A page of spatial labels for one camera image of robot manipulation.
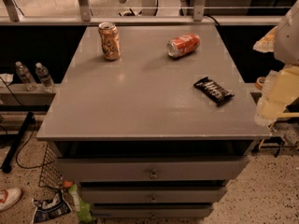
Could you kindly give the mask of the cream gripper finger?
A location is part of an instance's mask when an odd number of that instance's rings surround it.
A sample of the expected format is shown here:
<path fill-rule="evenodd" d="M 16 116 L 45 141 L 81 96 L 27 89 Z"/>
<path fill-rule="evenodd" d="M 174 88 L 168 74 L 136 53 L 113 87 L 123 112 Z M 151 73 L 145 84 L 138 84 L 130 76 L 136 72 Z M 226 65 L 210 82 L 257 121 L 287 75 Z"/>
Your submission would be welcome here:
<path fill-rule="evenodd" d="M 273 52 L 276 31 L 277 27 L 275 26 L 254 44 L 253 49 L 262 53 Z"/>
<path fill-rule="evenodd" d="M 278 72 L 270 71 L 264 79 L 262 97 L 258 100 L 254 121 L 260 126 L 269 126 L 278 119 L 278 115 L 285 110 L 285 105 L 277 101 L 270 101 L 269 94 L 275 85 Z"/>

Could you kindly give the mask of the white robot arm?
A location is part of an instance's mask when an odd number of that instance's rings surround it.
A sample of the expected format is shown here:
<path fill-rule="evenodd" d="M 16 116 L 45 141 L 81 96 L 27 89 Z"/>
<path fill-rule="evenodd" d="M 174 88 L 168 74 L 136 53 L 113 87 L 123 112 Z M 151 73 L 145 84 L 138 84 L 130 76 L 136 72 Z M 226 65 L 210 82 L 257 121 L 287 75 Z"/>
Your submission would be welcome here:
<path fill-rule="evenodd" d="M 268 126 L 277 119 L 298 118 L 298 112 L 286 113 L 286 107 L 299 98 L 299 1 L 280 23 L 258 40 L 253 49 L 273 52 L 285 66 L 271 70 L 264 80 L 262 97 L 258 100 L 254 120 Z"/>

